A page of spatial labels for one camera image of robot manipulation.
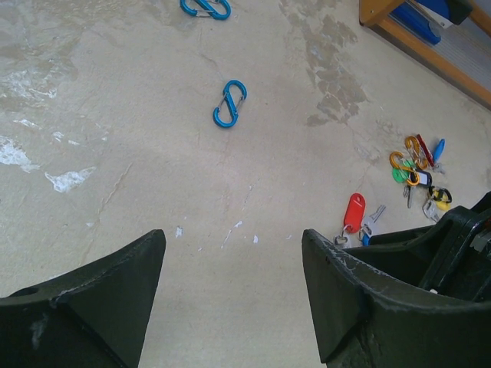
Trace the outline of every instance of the wooden frame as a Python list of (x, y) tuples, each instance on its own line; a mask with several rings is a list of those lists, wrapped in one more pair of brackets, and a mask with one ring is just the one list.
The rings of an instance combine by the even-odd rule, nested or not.
[[(491, 37), (491, 18), (473, 0), (470, 1), (474, 8), (470, 19)], [(403, 2), (404, 0), (360, 0), (360, 24), (371, 28), (381, 28), (422, 57), (430, 66), (435, 67), (444, 77), (448, 77), (486, 107), (491, 108), (490, 90), (470, 78), (430, 46), (388, 17), (390, 12)]]

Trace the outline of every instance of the red key tag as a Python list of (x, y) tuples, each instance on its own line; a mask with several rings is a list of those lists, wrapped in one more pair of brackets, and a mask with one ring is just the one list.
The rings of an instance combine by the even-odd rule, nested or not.
[(353, 234), (360, 231), (364, 213), (365, 198), (360, 193), (353, 194), (344, 215), (344, 226), (347, 226), (347, 233)]

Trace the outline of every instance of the yellow carabiner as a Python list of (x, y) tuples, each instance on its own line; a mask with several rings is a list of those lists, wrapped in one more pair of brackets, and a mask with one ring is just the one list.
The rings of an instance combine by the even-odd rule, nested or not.
[(393, 151), (390, 156), (389, 156), (389, 161), (392, 167), (398, 170), (403, 170), (403, 171), (409, 171), (410, 173), (412, 172), (414, 176), (416, 177), (416, 181), (412, 182), (411, 181), (411, 175), (409, 175), (409, 178), (407, 178), (406, 182), (410, 186), (417, 186), (420, 183), (420, 176), (412, 167), (405, 166), (400, 163), (400, 161), (404, 158), (404, 155), (402, 152), (399, 151)]
[(422, 170), (425, 170), (428, 167), (428, 160), (426, 157), (421, 158), (421, 148), (417, 138), (415, 136), (408, 136), (404, 142), (406, 144), (407, 151), (413, 157), (413, 161), (416, 166)]

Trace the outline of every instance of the black mechanical part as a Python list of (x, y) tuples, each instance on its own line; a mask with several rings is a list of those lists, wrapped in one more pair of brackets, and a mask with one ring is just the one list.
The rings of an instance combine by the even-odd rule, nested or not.
[(137, 368), (166, 239), (119, 251), (0, 299), (0, 366)]
[(342, 250), (305, 230), (305, 280), (321, 362), (488, 367), (491, 192), (434, 226)]

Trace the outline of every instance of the blue carabiner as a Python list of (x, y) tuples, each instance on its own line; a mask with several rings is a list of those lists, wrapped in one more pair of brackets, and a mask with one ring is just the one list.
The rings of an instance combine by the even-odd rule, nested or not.
[[(196, 9), (191, 9), (189, 6), (186, 4), (186, 0), (180, 0), (180, 5), (181, 8), (189, 15), (192, 15), (193, 17), (201, 17), (201, 18), (213, 18), (216, 19), (217, 21), (225, 21), (229, 16), (230, 13), (232, 12), (232, 9), (230, 8), (230, 4), (227, 2), (227, 0), (194, 0), (199, 6), (201, 6), (204, 10), (196, 10)], [(213, 4), (221, 4), (225, 8), (225, 14), (220, 14), (217, 12), (214, 7), (211, 6), (211, 3)]]
[[(240, 89), (242, 92), (242, 96), (239, 99), (239, 102), (237, 105), (233, 102), (232, 95), (230, 94), (230, 87), (231, 86), (236, 86)], [(247, 89), (244, 84), (239, 82), (238, 80), (231, 80), (229, 83), (226, 84), (225, 88), (223, 88), (223, 99), (218, 105), (218, 107), (213, 111), (213, 120), (215, 121), (216, 125), (222, 128), (230, 128), (233, 127), (236, 123), (237, 120), (239, 119), (239, 108), (240, 105), (242, 105), (242, 102), (247, 98)], [(224, 123), (223, 121), (220, 120), (220, 109), (223, 105), (223, 103), (227, 103), (227, 107), (229, 108), (230, 116), (232, 117), (232, 121), (230, 123)]]

